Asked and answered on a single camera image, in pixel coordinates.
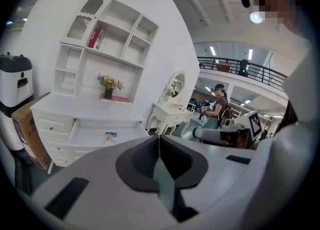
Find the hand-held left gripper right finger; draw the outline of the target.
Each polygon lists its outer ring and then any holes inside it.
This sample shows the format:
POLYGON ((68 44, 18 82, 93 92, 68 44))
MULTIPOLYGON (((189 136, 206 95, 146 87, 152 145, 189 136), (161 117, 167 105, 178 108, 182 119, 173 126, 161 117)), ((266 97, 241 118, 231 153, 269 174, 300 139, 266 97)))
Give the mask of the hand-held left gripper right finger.
POLYGON ((238 181, 253 151, 162 135, 159 154, 171 178, 174 220, 160 230, 245 230, 241 195, 250 188, 238 181))

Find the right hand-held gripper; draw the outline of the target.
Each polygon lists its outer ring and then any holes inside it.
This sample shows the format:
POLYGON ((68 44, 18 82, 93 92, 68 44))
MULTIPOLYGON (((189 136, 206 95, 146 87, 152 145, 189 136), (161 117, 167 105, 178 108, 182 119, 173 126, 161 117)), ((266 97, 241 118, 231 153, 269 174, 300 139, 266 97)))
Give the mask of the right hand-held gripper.
MULTIPOLYGON (((221 130, 228 132, 226 136, 228 145, 237 149, 252 149, 255 140, 262 133, 258 111, 253 110, 240 117, 226 120, 221 130)), ((211 128, 194 128, 192 135, 199 140, 221 139, 221 131, 211 128)))

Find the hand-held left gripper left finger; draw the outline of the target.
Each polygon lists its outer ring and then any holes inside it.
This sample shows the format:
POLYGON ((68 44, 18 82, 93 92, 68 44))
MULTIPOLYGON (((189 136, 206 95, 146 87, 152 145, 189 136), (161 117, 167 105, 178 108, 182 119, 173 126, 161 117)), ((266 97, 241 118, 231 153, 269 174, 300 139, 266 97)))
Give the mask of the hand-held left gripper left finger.
POLYGON ((159 200, 154 168, 159 138, 142 137, 92 151, 32 194, 56 230, 162 230, 178 221, 159 200))

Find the small blue printed box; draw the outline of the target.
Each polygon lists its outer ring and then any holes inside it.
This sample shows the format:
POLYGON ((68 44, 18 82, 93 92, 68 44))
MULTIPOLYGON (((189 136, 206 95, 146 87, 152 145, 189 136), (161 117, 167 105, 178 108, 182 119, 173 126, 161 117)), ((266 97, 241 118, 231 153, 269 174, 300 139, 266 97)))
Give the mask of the small blue printed box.
POLYGON ((117 133, 116 132, 105 132, 104 141, 106 144, 117 143, 117 133))

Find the white drawer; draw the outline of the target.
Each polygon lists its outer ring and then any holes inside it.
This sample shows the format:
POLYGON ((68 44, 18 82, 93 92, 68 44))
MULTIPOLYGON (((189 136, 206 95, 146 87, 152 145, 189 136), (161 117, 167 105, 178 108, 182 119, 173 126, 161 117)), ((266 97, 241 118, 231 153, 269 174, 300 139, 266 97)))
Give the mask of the white drawer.
POLYGON ((72 127, 68 144, 76 152, 83 153, 104 147, 111 147, 131 140, 147 137, 149 134, 138 121, 100 121, 77 119, 72 127), (105 132, 116 132, 117 143, 105 143, 105 132))

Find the cream dressing table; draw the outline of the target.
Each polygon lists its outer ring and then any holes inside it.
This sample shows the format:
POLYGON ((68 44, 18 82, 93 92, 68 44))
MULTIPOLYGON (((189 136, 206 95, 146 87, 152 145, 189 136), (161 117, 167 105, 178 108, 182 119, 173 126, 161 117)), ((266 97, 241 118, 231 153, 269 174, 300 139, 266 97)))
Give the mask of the cream dressing table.
POLYGON ((169 135, 172 135, 173 131, 176 129, 177 125, 185 123, 180 137, 184 137, 184 133, 190 124, 190 120, 194 115, 193 112, 187 109, 179 109, 178 106, 174 105, 161 105, 160 103, 154 103, 154 108, 147 122, 146 131, 149 132, 151 129, 153 118, 156 118, 159 122, 156 126, 155 134, 160 136, 164 135, 168 128, 171 128, 169 135))

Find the black balcony railing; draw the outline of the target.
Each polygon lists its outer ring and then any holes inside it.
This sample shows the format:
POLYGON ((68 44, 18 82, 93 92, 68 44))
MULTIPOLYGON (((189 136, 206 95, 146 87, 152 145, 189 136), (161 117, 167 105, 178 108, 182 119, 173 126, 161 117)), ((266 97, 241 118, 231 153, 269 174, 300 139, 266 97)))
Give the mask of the black balcony railing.
POLYGON ((251 63, 247 59, 237 60, 223 57, 198 56, 198 65, 202 70, 219 71, 249 78, 283 91, 282 85, 287 76, 266 66, 251 63))

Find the white cabinet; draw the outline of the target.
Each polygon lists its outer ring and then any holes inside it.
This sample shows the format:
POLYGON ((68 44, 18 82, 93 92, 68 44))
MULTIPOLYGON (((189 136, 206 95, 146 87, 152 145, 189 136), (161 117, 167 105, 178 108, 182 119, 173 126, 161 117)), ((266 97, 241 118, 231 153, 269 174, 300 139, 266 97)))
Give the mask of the white cabinet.
POLYGON ((67 167, 93 152, 77 152, 69 137, 77 119, 93 121, 140 122, 143 117, 130 103, 104 102, 92 93, 68 96, 50 93, 31 106, 39 137, 53 163, 67 167))

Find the brown cardboard box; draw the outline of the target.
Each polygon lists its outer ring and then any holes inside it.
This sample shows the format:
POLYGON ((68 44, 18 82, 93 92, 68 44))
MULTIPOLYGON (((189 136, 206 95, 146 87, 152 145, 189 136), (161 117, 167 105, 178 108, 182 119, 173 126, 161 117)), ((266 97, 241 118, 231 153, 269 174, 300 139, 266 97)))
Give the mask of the brown cardboard box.
POLYGON ((49 94, 47 92, 33 99, 11 114, 15 131, 31 161, 46 172, 50 168, 52 159, 40 139, 31 106, 49 94))

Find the flowers in black pot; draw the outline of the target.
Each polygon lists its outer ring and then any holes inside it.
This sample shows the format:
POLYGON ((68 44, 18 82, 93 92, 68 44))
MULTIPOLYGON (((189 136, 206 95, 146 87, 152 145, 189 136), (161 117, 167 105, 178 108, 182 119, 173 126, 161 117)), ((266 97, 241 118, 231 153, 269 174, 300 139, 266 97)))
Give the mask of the flowers in black pot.
POLYGON ((121 91, 124 86, 123 83, 119 80, 115 80, 113 77, 110 77, 109 75, 102 75, 98 74, 97 80, 99 81, 99 84, 104 88, 104 99, 112 99, 113 91, 118 89, 121 91))

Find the white shelf hutch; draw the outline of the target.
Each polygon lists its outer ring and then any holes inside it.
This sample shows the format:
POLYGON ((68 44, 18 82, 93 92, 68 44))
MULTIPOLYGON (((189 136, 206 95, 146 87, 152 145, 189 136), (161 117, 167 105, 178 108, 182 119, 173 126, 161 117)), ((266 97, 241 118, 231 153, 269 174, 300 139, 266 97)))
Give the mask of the white shelf hutch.
POLYGON ((117 0, 82 0, 59 41, 52 92, 75 97, 104 94, 98 74, 120 81, 113 95, 134 101, 158 31, 146 15, 117 0), (99 50, 87 47, 95 28, 104 29, 99 50))

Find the round ceiling lamp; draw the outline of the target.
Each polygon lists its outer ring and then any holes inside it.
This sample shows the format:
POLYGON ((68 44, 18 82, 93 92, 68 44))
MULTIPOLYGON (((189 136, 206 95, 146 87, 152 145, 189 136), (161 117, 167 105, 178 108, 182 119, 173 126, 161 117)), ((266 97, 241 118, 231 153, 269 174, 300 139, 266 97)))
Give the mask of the round ceiling lamp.
POLYGON ((263 12, 255 11, 250 14, 250 20, 254 24, 261 24, 265 20, 263 12))

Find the white machine upper unit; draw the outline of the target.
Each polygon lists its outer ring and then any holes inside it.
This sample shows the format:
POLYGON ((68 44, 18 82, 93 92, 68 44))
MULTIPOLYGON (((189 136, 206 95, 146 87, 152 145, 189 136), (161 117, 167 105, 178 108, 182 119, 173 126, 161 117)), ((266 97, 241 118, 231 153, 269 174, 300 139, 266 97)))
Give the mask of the white machine upper unit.
POLYGON ((24 149, 14 126, 12 114, 34 99, 33 66, 30 59, 0 55, 0 137, 14 152, 24 149))

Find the red book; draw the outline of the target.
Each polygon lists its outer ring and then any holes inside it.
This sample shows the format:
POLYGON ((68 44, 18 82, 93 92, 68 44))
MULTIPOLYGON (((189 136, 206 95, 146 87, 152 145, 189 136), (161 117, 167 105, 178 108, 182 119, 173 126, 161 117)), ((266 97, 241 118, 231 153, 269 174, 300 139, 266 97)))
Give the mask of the red book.
POLYGON ((101 43, 105 36, 105 30, 101 27, 97 27, 92 32, 92 35, 88 41, 87 47, 95 50, 99 50, 101 43))

